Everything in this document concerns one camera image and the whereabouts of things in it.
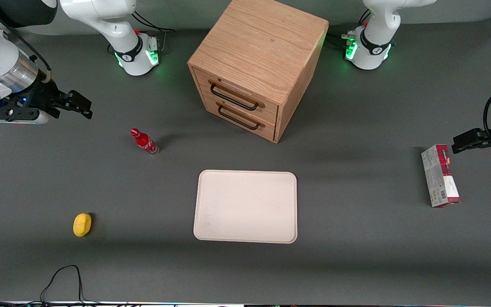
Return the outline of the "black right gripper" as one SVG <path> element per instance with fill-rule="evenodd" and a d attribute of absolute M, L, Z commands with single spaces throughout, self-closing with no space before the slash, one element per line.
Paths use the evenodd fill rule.
<path fill-rule="evenodd" d="M 58 119 L 62 110 L 79 113 L 88 120 L 93 116 L 89 99 L 76 90 L 63 93 L 54 81 L 35 81 L 27 89 L 11 94 L 9 100 L 10 119 L 38 119 L 42 111 Z"/>

